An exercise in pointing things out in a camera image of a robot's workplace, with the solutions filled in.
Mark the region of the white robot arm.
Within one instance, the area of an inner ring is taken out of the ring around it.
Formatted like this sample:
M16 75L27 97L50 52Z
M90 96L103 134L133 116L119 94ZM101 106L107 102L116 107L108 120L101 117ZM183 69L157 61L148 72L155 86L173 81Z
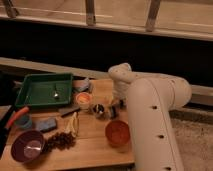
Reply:
M128 63L110 67L108 74L114 98L126 104L136 171L184 171L169 111L190 101L188 81L134 72Z

